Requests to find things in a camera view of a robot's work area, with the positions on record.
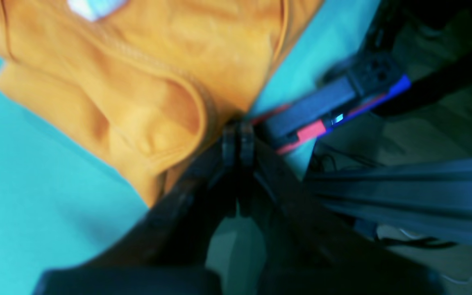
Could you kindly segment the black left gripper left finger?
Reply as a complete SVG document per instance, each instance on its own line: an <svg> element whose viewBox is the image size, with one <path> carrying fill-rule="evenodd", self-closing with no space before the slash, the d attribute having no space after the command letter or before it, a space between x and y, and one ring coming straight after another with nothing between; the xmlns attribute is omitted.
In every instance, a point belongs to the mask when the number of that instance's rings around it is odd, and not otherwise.
<svg viewBox="0 0 472 295"><path fill-rule="evenodd" d="M197 157L172 190L117 243L82 265L48 270L34 295L220 295L205 267L211 237L236 213L228 192L236 170L238 124Z"/></svg>

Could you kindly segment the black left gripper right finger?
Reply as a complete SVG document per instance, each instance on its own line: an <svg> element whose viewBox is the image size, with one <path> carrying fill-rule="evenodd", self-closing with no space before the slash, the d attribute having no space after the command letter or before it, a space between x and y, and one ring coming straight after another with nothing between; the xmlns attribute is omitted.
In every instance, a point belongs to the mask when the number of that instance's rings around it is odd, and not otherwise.
<svg viewBox="0 0 472 295"><path fill-rule="evenodd" d="M287 165L238 127L244 216L263 233L267 258L259 295L443 295L428 267L365 239L326 209Z"/></svg>

